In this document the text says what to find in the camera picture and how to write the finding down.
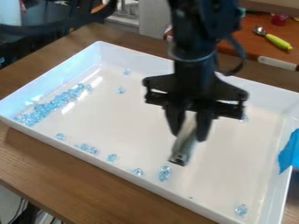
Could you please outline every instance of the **blue glass bead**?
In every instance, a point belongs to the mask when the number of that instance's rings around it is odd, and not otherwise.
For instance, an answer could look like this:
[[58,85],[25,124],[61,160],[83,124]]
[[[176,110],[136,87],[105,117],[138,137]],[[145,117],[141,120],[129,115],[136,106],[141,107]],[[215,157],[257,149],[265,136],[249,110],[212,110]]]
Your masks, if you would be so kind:
[[33,126],[34,123],[35,123],[35,120],[32,120],[30,117],[28,117],[24,122],[24,124],[28,127]]
[[34,106],[34,110],[45,110],[44,104],[37,104]]
[[234,213],[241,217],[245,216],[247,212],[248,212],[248,207],[244,204],[240,204],[234,209]]
[[68,90],[69,98],[75,100],[78,97],[78,93],[74,89]]
[[117,159],[117,155],[116,154],[110,154],[107,157],[107,161],[110,162],[110,163],[115,162],[116,159]]
[[143,173],[143,170],[140,169],[140,168],[136,168],[132,171],[135,175],[137,176],[142,176],[144,173]]
[[80,88],[80,87],[77,87],[77,88],[75,88],[73,91],[74,91],[75,94],[78,94],[78,93],[81,91],[81,88]]
[[117,94],[119,94],[119,95],[123,95],[123,94],[125,94],[126,93],[126,88],[125,87],[119,87],[118,89],[117,89]]
[[27,118],[28,118],[28,115],[18,115],[15,117],[15,120],[17,122],[24,123]]
[[170,169],[170,167],[167,166],[167,165],[166,165],[166,166],[163,166],[163,167],[160,169],[160,171],[159,171],[159,180],[160,180],[161,182],[166,181],[166,180],[169,178],[170,173],[171,173],[171,169]]
[[89,148],[89,152],[91,153],[91,154],[98,154],[98,150],[95,148],[95,147],[90,147]]
[[83,144],[80,146],[80,148],[81,148],[83,151],[88,151],[88,150],[89,150],[89,146],[88,146],[88,144],[86,144],[86,143],[83,143]]
[[85,86],[85,89],[87,90],[87,91],[92,91],[93,90],[93,87],[91,86],[91,85],[86,85]]
[[63,141],[66,139],[66,136],[62,133],[58,133],[58,134],[56,134],[56,138],[60,141]]
[[45,104],[45,111],[47,111],[48,113],[55,110],[56,108],[57,106],[51,101]]
[[83,89],[83,88],[84,88],[84,84],[83,84],[83,83],[79,83],[77,86],[78,86],[78,88],[80,88],[80,89]]
[[125,69],[125,70],[123,71],[123,74],[124,74],[125,76],[129,76],[129,75],[131,74],[131,71],[129,71],[129,69]]

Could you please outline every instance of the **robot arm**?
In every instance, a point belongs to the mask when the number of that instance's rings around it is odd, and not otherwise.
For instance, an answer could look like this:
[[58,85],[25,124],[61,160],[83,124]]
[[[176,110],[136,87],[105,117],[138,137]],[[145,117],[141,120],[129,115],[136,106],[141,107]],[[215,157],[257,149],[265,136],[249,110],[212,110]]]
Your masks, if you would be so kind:
[[[186,110],[196,112],[194,129],[189,130],[189,135],[180,135],[188,139],[185,142],[205,141],[212,120],[219,116],[235,119],[243,116],[247,92],[225,83],[214,72],[217,43],[232,40],[231,33],[239,29],[237,2],[169,0],[173,23],[170,56],[175,60],[175,72],[146,78],[143,85],[147,88],[146,102],[163,107],[173,135],[177,136],[182,129]],[[232,43],[243,54],[240,46],[233,40]],[[190,143],[175,143],[170,161],[186,165],[191,156],[189,146]]]

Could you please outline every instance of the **white wall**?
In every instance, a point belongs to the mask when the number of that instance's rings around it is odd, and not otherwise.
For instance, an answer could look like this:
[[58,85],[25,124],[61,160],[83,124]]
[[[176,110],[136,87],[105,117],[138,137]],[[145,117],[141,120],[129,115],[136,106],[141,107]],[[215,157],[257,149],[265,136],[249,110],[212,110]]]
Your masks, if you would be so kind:
[[21,25],[18,0],[0,0],[0,24]]
[[139,32],[142,35],[161,39],[170,23],[170,10],[167,0],[139,0]]

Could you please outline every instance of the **small metal object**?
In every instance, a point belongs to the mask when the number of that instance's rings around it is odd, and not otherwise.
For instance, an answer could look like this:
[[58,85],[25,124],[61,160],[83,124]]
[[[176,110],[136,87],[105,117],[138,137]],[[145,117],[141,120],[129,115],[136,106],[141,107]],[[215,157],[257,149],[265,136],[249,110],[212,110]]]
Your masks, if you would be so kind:
[[56,138],[60,141],[63,141],[66,139],[66,136],[62,133],[58,133],[58,134],[56,134]]
[[171,168],[167,165],[163,166],[159,171],[159,180],[161,182],[166,181],[170,177],[170,174],[171,174]]
[[260,36],[265,36],[266,35],[266,30],[262,28],[261,26],[256,25],[254,27],[254,33],[258,34]]
[[133,172],[135,175],[137,175],[137,176],[143,176],[143,175],[144,175],[143,170],[140,169],[140,168],[136,168],[136,169],[134,169],[132,172]]
[[244,204],[240,204],[238,205],[235,209],[234,209],[235,214],[237,214],[240,217],[244,217],[247,212],[248,212],[248,207]]
[[169,161],[176,165],[185,166],[189,162],[196,143],[196,121],[195,119],[190,119],[179,131],[176,142],[173,144]]
[[108,157],[107,157],[107,161],[110,162],[110,163],[115,162],[116,159],[117,159],[117,155],[116,155],[116,154],[110,154],[110,155],[108,155]]
[[119,94],[119,95],[123,95],[123,94],[125,94],[126,93],[126,88],[125,87],[119,87],[118,89],[117,89],[117,94]]
[[125,69],[125,70],[123,71],[123,74],[124,74],[125,76],[129,76],[129,75],[131,74],[131,71],[127,68],[127,69]]

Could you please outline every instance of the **wooden table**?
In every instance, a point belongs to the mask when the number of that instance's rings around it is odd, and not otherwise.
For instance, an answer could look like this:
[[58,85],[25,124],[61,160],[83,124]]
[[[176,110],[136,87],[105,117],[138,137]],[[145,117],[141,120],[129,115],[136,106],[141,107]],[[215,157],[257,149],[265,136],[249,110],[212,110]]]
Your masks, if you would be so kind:
[[[283,51],[270,43],[266,38],[255,35],[253,28],[256,25],[264,27],[267,33],[288,41],[293,46],[293,49],[288,52]],[[164,34],[165,39],[169,36],[172,36],[172,30],[168,30]],[[247,13],[241,19],[241,30],[236,31],[233,36],[244,47],[249,60],[257,61],[260,56],[264,56],[299,65],[299,22],[292,18],[288,18],[284,26],[277,26],[271,23],[271,15],[268,13]],[[235,50],[225,40],[218,44],[218,50],[220,53],[237,56]]]
[[[167,57],[162,40],[90,24],[0,71],[0,98],[96,40]],[[226,66],[236,60],[220,59]],[[297,73],[283,69],[249,61],[240,76],[299,92]],[[214,223],[1,122],[0,183],[67,223]],[[283,224],[299,223],[298,186],[294,177]]]

